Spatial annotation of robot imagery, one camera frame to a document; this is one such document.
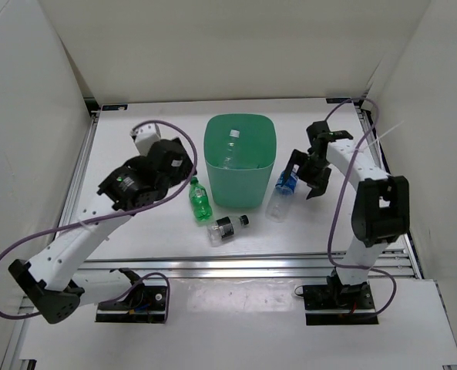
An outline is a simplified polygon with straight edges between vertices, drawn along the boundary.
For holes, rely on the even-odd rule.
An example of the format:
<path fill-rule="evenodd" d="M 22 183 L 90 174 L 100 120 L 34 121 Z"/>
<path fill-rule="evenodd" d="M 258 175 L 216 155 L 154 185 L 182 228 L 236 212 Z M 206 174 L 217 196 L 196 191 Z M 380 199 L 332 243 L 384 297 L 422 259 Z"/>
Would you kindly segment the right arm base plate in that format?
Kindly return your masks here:
<path fill-rule="evenodd" d="M 327 285 L 300 285 L 294 294 L 304 300 L 307 326 L 377 325 L 378 315 L 370 284 L 343 298 L 336 298 Z"/>

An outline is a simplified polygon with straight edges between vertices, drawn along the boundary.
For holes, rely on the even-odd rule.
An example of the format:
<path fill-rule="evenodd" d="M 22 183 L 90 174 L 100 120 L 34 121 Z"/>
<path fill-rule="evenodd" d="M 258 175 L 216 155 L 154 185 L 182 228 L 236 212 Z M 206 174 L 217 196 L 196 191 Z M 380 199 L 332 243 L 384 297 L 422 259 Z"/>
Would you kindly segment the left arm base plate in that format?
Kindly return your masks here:
<path fill-rule="evenodd" d="M 95 322 L 111 324 L 165 324 L 170 289 L 166 282 L 142 284 L 124 299 L 99 303 Z"/>

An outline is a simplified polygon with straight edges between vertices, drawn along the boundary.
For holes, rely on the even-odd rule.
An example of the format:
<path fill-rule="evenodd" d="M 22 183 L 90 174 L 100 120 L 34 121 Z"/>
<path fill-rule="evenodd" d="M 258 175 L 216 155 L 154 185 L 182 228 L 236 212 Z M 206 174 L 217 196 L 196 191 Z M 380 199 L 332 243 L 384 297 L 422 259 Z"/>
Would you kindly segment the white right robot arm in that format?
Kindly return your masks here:
<path fill-rule="evenodd" d="M 354 304 L 368 282 L 368 273 L 387 246 L 410 227 L 409 184 L 404 176 L 392 176 L 355 148 L 346 130 L 332 131 L 327 121 L 306 129 L 310 147 L 294 150 L 283 172 L 287 180 L 296 173 L 309 187 L 308 199 L 325 194 L 333 168 L 344 175 L 343 187 L 352 186 L 355 201 L 351 213 L 353 238 L 327 279 L 325 297 L 336 308 Z"/>

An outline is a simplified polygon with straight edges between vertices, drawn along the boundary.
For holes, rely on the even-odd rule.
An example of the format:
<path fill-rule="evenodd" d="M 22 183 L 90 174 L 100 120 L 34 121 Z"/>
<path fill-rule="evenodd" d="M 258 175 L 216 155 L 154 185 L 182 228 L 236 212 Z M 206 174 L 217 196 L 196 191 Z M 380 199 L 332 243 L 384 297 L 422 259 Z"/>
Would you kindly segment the dark blue label bottle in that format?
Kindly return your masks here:
<path fill-rule="evenodd" d="M 286 219 L 294 199 L 297 181 L 298 177 L 294 170 L 286 181 L 284 181 L 284 172 L 281 173 L 266 207 L 266 218 L 273 222 L 283 222 Z"/>

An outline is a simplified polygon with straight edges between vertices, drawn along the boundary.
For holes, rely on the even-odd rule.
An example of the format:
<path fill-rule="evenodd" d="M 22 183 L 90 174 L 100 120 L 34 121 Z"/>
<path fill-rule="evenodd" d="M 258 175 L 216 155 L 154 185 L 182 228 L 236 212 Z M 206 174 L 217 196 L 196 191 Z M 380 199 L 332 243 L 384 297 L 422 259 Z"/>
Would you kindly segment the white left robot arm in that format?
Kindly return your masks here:
<path fill-rule="evenodd" d="M 170 188 L 187 180 L 193 162 L 180 139 L 152 143 L 135 138 L 139 156 L 127 160 L 98 186 L 81 220 L 70 224 L 29 260 L 15 260 L 10 275 L 38 313 L 57 324 L 78 307 L 104 304 L 136 308 L 146 299 L 143 279 L 128 268 L 80 274 L 87 257 L 134 215 L 163 204 Z"/>

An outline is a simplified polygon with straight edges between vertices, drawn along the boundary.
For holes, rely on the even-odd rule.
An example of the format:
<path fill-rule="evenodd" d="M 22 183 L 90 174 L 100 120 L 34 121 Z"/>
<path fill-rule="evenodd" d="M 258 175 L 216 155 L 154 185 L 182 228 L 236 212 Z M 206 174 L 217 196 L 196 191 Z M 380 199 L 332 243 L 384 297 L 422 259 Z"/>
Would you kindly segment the clear unlabelled plastic bottle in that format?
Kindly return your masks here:
<path fill-rule="evenodd" d="M 223 145 L 223 154 L 220 165 L 224 169 L 234 169 L 237 165 L 237 151 L 239 150 L 240 131 L 232 129 Z"/>

